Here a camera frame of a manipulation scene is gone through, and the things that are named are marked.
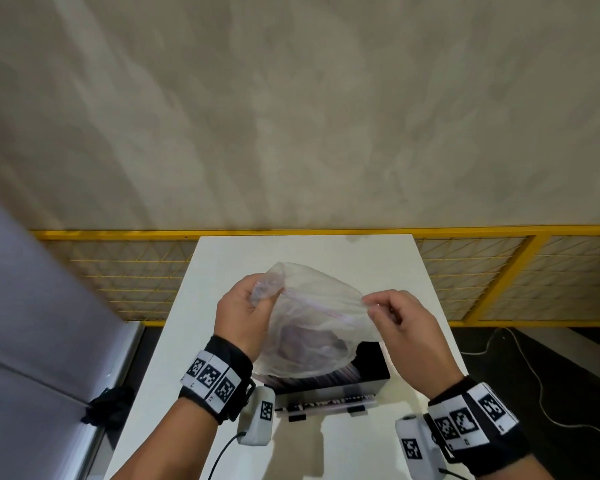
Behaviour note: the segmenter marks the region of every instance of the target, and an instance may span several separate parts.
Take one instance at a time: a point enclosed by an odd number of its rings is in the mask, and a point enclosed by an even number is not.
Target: floor
[[[578,332],[598,342],[600,329]],[[138,346],[125,384],[139,387],[161,328],[147,328]],[[493,333],[490,328],[453,329],[460,350],[483,351]],[[556,480],[600,479],[600,434],[591,428],[565,429],[552,424],[538,405],[539,384],[512,337],[496,332],[489,352],[464,356],[469,373],[486,381],[522,421],[536,457]],[[566,424],[592,424],[600,428],[600,378],[534,339],[515,331],[524,353],[544,384],[543,404],[555,420]],[[101,480],[120,432],[103,439],[89,473]]]

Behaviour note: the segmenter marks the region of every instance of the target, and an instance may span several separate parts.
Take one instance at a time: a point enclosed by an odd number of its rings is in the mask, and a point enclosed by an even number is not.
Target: wire mesh panel
[[[125,320],[165,320],[196,241],[47,241]]]
[[[599,321],[600,237],[552,237],[481,319]]]
[[[462,320],[522,240],[521,237],[416,240],[447,320]]]

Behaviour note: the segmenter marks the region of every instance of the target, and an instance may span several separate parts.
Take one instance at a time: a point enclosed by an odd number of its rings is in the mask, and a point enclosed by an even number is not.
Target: yellow railing
[[[151,326],[164,324],[200,237],[401,233],[416,238],[451,326],[600,326],[598,225],[33,231],[121,316]]]

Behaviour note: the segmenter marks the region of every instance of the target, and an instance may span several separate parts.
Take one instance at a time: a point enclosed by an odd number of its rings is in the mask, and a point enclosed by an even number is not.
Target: yellow metal frame
[[[474,239],[490,237],[526,237],[487,290],[462,321],[451,327],[600,327],[600,321],[485,321],[482,313],[513,282],[552,235],[600,236],[600,225],[442,227],[396,229],[272,229],[272,230],[34,230],[40,241],[197,241],[200,237],[236,235],[363,235],[412,234],[424,239]],[[144,321],[145,326],[163,326],[163,321]]]

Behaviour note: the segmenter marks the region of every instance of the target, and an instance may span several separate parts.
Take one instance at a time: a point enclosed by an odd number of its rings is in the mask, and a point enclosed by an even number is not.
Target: black wristband
[[[522,459],[531,448],[520,422],[485,383],[465,377],[429,402],[437,436],[475,476]]]
[[[206,409],[218,424],[234,421],[255,387],[252,371],[253,363],[244,352],[214,335],[180,381],[178,397]]]

